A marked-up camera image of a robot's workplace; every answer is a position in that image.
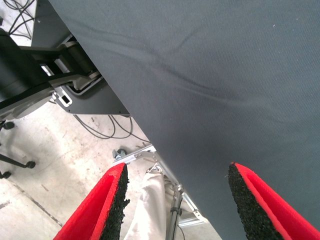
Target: wire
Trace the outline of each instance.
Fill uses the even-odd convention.
[[[30,0],[27,0],[25,2],[24,5],[22,5],[20,2],[16,1],[16,0],[10,0],[10,2],[8,0],[3,0],[3,2],[5,3],[5,5],[12,9],[12,10],[17,10],[19,11],[19,15],[16,17],[16,19],[14,20],[14,23],[12,24],[10,30],[9,30],[9,35],[14,35],[14,36],[19,36],[19,37],[24,37],[27,38],[29,40],[32,39],[32,34],[28,28],[27,22],[34,20],[34,18],[32,17],[32,15],[28,12],[27,8],[32,4],[32,2],[30,2]],[[26,20],[24,17],[24,14],[27,15],[28,17],[30,17],[30,19]],[[17,23],[17,20],[19,19],[19,17],[22,17],[23,22],[21,24],[19,24],[13,31],[13,27],[15,26],[15,24]],[[17,34],[17,33],[13,33],[15,32],[18,28],[20,28],[22,25],[25,26],[25,29],[27,31],[27,35],[25,34]]]
[[[20,11],[20,13],[18,14],[18,16],[17,16],[17,17],[15,18],[15,20],[13,21],[13,24],[11,25],[11,27],[10,27],[10,29],[9,29],[9,32],[8,32],[9,35],[11,35],[11,33],[13,33],[12,30],[13,30],[14,26],[16,25],[18,19],[21,17],[21,15],[22,15],[23,13],[25,13],[25,11],[26,11],[34,2],[35,2],[35,0],[31,0],[30,2],[29,2],[29,0],[27,1],[27,3],[24,5],[24,8]]]
[[[119,124],[119,122],[115,119],[114,116],[109,115],[108,117],[111,120],[111,123],[113,125],[113,133],[112,133],[112,135],[105,135],[104,133],[101,133],[101,132],[93,129],[92,127],[90,127],[89,125],[84,123],[84,121],[82,121],[78,115],[74,114],[73,116],[84,127],[85,130],[87,130],[91,135],[95,136],[96,138],[99,138],[99,139],[126,139],[126,138],[129,138],[130,136],[133,136],[133,137],[135,137],[135,138],[137,138],[139,140],[142,140],[142,141],[150,143],[150,141],[144,140],[144,139],[142,139],[142,138],[140,138],[140,137],[138,137],[138,136],[133,134],[134,124],[133,124],[133,121],[132,121],[131,117],[129,118],[129,120],[130,120],[130,131],[127,131],[126,129],[124,129]],[[115,122],[122,130],[124,130],[126,133],[128,133],[127,136],[115,136],[115,133],[116,133]]]
[[[18,36],[18,37],[24,37],[24,38],[27,38],[29,40],[31,40],[32,38],[27,36],[27,35],[23,35],[23,34],[16,34],[16,33],[11,33],[10,35],[13,35],[13,36]]]
[[[92,135],[95,136],[96,138],[99,138],[99,139],[111,139],[111,138],[114,138],[114,135],[115,135],[115,133],[116,133],[116,125],[115,125],[115,123],[113,122],[113,120],[112,120],[112,118],[111,118],[110,116],[108,116],[108,117],[109,117],[109,119],[111,120],[112,125],[113,125],[113,133],[112,133],[111,136],[105,135],[105,134],[103,134],[103,133],[101,133],[101,132],[93,129],[93,128],[90,127],[89,125],[85,124],[85,123],[80,119],[80,117],[78,117],[78,115],[74,114],[73,116],[74,116],[74,118],[75,118],[90,134],[92,134]],[[89,129],[92,130],[92,131],[94,131],[94,132],[96,132],[97,134],[100,134],[101,136],[98,136],[98,135],[94,134],[94,133],[93,133],[92,131],[90,131]]]
[[[8,2],[8,0],[3,0],[5,5],[7,5],[8,8],[13,9],[13,10],[23,10],[30,2],[30,0],[27,0],[24,4],[24,6],[21,5],[20,2],[16,1],[16,0],[11,0],[12,2],[14,2],[16,4],[16,6],[12,5],[10,2]]]
[[[178,228],[180,228],[180,230],[181,230],[181,233],[182,233],[182,236],[183,236],[183,240],[186,240],[184,231],[182,230],[182,228],[181,228],[179,225],[177,225],[177,226],[178,226]]]
[[[28,20],[20,23],[13,31],[9,32],[9,35],[13,34],[15,31],[18,30],[18,28],[20,28],[22,25],[26,25],[27,22],[33,21],[35,20],[34,18],[29,18]]]
[[[115,117],[114,117],[114,116],[111,116],[111,117],[113,118],[113,120],[115,121],[115,123],[116,123],[116,124],[118,124],[118,126],[119,126],[123,131],[125,131],[125,132],[129,133],[126,129],[124,129],[124,128],[120,125],[120,123],[115,119]],[[150,141],[145,140],[145,139],[142,139],[142,138],[140,138],[140,137],[138,137],[138,136],[134,135],[133,133],[132,133],[131,135],[132,135],[132,136],[134,136],[135,138],[137,138],[137,139],[141,140],[141,141],[144,141],[144,142],[150,143]]]
[[[18,3],[17,3],[16,1],[14,1],[14,4],[16,5],[16,8],[18,9],[19,13],[21,13],[21,10],[18,8]],[[32,36],[31,36],[30,31],[29,31],[28,25],[27,25],[27,23],[26,23],[25,17],[24,17],[23,14],[21,15],[21,17],[22,17],[22,20],[23,20],[23,22],[24,22],[25,29],[26,29],[26,31],[28,32],[29,38],[30,38],[30,40],[31,40]]]

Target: dark gray fabric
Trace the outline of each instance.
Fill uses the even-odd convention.
[[[223,239],[239,162],[320,228],[320,3],[50,0]]]

